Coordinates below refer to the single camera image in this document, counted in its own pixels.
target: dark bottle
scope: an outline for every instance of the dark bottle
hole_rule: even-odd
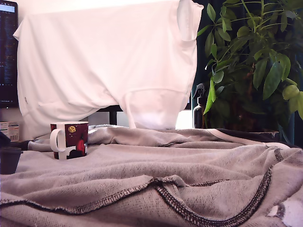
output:
[[[203,115],[207,97],[205,97],[206,88],[204,84],[199,84],[196,88],[193,99],[198,99],[198,105],[194,108],[194,128],[195,129],[206,129],[205,117]]]

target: red mug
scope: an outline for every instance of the red mug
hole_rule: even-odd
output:
[[[87,152],[88,122],[51,123],[50,145],[56,159],[84,157]]]

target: white mug handle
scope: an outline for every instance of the white mug handle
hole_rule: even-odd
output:
[[[65,148],[58,148],[57,137],[58,137],[59,133],[63,133],[63,130],[62,129],[55,129],[51,133],[50,144],[51,144],[51,149],[54,152],[64,152],[65,151]]]

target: computer monitor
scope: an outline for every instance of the computer monitor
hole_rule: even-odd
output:
[[[18,4],[0,0],[0,108],[18,107],[17,28]]]

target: black stitching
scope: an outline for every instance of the black stitching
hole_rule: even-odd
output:
[[[163,178],[155,178],[155,179],[151,179],[149,182],[133,187],[133,188],[129,188],[129,189],[125,189],[125,190],[121,190],[119,192],[116,192],[112,195],[109,195],[105,198],[102,198],[98,201],[94,201],[94,202],[90,202],[88,204],[85,204],[83,206],[77,206],[77,207],[73,207],[73,208],[65,208],[65,207],[54,207],[54,208],[50,208],[50,207],[46,207],[43,206],[41,204],[38,204],[36,202],[33,201],[28,201],[28,200],[17,200],[17,201],[11,201],[11,200],[0,200],[0,208],[2,207],[8,207],[8,206],[15,206],[15,205],[27,205],[33,208],[36,208],[38,210],[44,210],[44,211],[49,211],[49,212],[54,212],[54,213],[64,213],[64,214],[70,214],[70,215],[82,215],[82,214],[87,214],[90,213],[92,211],[95,210],[99,210],[103,207],[109,206],[115,202],[118,202],[128,196],[131,196],[137,192],[140,192],[144,189],[146,189],[148,186],[150,186],[151,184],[160,184],[160,183],[174,183],[175,185],[177,185],[177,183],[173,180],[172,177],[167,177],[165,179]]]
[[[203,227],[236,227],[242,225],[245,221],[247,221],[258,209],[260,204],[262,203],[266,193],[268,191],[269,185],[271,181],[271,169],[269,169],[264,177],[249,204],[240,211],[239,214],[233,216],[227,220],[211,220],[204,218],[197,213],[193,212],[189,207],[180,203],[176,198],[174,198],[166,188],[158,185],[156,190],[165,200],[165,202],[173,208],[173,210],[182,216],[188,222]]]
[[[278,162],[282,162],[284,160],[284,158],[281,155],[281,149],[279,149],[279,148],[275,149],[274,153],[275,153],[275,156],[276,156],[276,160]]]
[[[203,182],[203,183],[191,184],[190,186],[192,186],[192,187],[208,187],[208,186],[212,186],[216,183],[220,183],[220,182],[223,182],[223,181],[229,181],[229,180],[208,181],[208,182]]]

